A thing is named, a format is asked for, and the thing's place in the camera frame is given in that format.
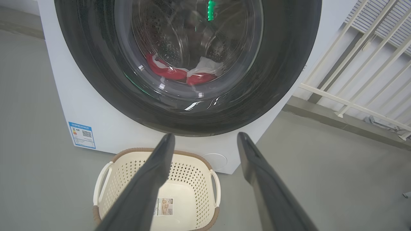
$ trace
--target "door glass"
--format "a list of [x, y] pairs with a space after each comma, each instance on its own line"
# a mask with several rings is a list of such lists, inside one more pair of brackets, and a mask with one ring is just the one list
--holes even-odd
[[254, 61], [262, 33], [259, 0], [116, 1], [121, 49], [136, 76], [159, 94], [213, 97]]

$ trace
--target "basket handle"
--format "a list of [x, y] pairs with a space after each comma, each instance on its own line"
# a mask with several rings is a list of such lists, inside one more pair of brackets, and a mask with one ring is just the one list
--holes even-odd
[[[94, 187], [94, 194], [93, 194], [93, 205], [95, 205], [95, 206], [98, 206], [99, 205], [99, 202], [101, 201], [101, 198], [100, 198], [100, 188], [101, 188], [101, 186], [102, 186], [102, 181], [103, 181], [103, 177], [104, 177], [104, 175], [107, 173], [107, 171], [108, 170], [110, 170], [110, 166], [113, 164], [113, 162], [112, 161], [110, 161], [109, 163], [107, 163], [105, 166], [104, 166], [104, 168], [101, 170], [101, 172], [100, 172], [100, 174], [99, 174], [99, 177], [97, 178], [97, 182], [96, 182], [96, 186]], [[104, 182], [104, 186], [103, 186], [103, 188], [101, 189], [101, 192], [102, 192], [102, 194], [104, 193], [104, 190], [106, 189], [106, 185], [107, 185], [107, 182], [108, 182], [108, 180], [109, 180], [109, 176], [110, 176], [110, 173], [107, 175], [107, 177], [106, 177], [106, 180], [105, 180], [105, 182]]]
[[221, 201], [221, 185], [220, 185], [220, 180], [218, 179], [217, 173], [214, 172], [214, 170], [210, 170], [210, 182], [211, 181], [211, 176], [214, 177], [215, 181], [215, 186], [216, 186], [216, 192], [217, 192], [217, 201], [214, 202], [214, 207], [217, 208], [220, 206], [220, 201]]

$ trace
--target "laundry basket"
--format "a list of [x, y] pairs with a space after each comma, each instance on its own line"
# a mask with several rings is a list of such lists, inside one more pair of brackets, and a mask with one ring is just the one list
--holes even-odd
[[[94, 189], [95, 221], [101, 222], [153, 150], [127, 149], [118, 153], [104, 166]], [[216, 195], [211, 177], [215, 180]], [[221, 199], [220, 182], [204, 158], [188, 152], [174, 151], [169, 177], [159, 189], [157, 198], [152, 231], [205, 231], [217, 220]]]

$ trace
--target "brown basket rim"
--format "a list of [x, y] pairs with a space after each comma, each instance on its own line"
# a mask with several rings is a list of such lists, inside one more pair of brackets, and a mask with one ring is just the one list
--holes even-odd
[[[113, 163], [115, 163], [120, 157], [122, 157], [123, 155], [125, 155], [127, 153], [131, 153], [131, 152], [153, 152], [153, 151], [154, 151], [153, 148], [129, 148], [129, 149], [123, 150], [123, 151], [119, 152], [118, 154], [116, 154], [111, 161]], [[201, 157], [199, 155], [196, 155], [194, 153], [175, 150], [174, 154], [197, 158], [197, 159], [201, 160], [207, 166], [208, 170], [212, 169], [211, 165], [208, 163], [208, 161], [206, 159], [204, 159], [203, 157]], [[215, 224], [215, 222], [217, 221], [217, 217], [218, 217], [219, 212], [220, 212], [220, 208], [216, 207], [214, 209], [214, 215], [213, 215], [211, 221], [206, 226], [204, 226], [203, 228], [195, 229], [195, 230], [192, 230], [192, 231], [207, 231], [207, 230], [209, 230]], [[101, 220], [101, 217], [100, 217], [99, 206], [93, 206], [93, 218], [94, 218], [94, 221], [97, 223], [97, 225], [101, 223], [102, 220]]]

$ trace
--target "green light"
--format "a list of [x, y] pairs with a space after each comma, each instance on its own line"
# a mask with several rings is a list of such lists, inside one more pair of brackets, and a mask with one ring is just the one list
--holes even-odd
[[207, 11], [207, 15], [208, 15], [208, 20], [214, 20], [214, 6], [215, 6], [215, 2], [213, 0], [208, 1], [208, 11]]

